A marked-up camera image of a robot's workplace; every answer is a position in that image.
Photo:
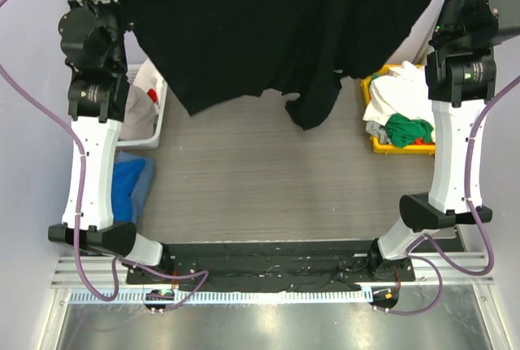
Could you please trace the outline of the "black t shirt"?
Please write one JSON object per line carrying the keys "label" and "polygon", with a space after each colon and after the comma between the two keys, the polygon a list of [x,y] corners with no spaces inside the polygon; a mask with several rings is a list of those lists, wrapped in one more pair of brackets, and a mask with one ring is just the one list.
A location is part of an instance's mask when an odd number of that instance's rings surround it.
{"label": "black t shirt", "polygon": [[378,71],[431,0],[119,0],[139,46],[195,115],[267,89],[308,130],[344,77]]}

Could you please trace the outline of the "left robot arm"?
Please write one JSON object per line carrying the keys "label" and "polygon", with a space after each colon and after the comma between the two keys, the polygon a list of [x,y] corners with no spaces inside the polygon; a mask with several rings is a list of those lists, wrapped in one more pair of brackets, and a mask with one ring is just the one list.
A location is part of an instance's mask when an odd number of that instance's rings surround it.
{"label": "left robot arm", "polygon": [[169,248],[115,219],[112,211],[113,166],[129,90],[124,34],[130,27],[121,20],[118,0],[68,2],[58,32],[72,73],[67,98],[76,148],[69,202],[48,238],[169,274]]}

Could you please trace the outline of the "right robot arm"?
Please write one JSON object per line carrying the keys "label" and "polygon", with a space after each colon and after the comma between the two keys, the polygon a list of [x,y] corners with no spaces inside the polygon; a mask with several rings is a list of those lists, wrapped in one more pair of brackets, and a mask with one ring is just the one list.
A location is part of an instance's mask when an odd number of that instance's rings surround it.
{"label": "right robot arm", "polygon": [[483,229],[480,157],[483,129],[496,90],[494,49],[519,34],[519,0],[444,0],[427,56],[426,82],[435,119],[435,168],[429,192],[404,195],[400,217],[375,239],[367,269],[385,279],[439,230],[460,224]]}

